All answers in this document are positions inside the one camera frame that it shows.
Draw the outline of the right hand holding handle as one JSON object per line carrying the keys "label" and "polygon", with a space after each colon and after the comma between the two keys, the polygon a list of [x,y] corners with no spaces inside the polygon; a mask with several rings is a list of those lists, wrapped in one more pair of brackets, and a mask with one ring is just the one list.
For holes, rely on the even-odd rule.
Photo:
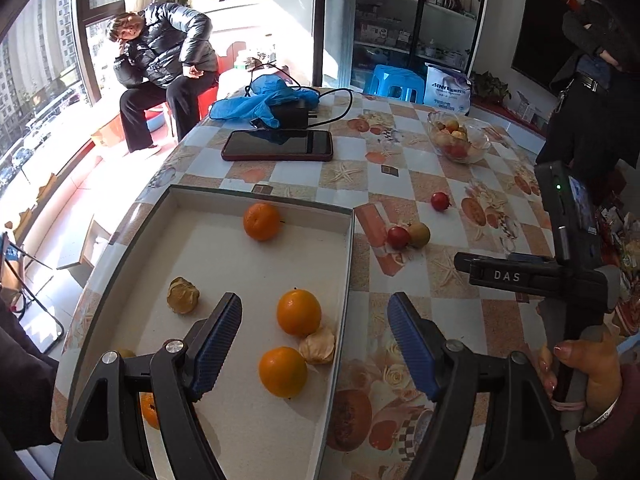
{"label": "right hand holding handle", "polygon": [[556,376],[552,364],[558,361],[584,373],[588,377],[586,405],[582,415],[585,424],[594,422],[604,414],[620,396],[622,374],[615,341],[606,326],[602,327],[599,341],[566,340],[550,350],[542,346],[538,352],[538,376],[548,396],[554,393]]}

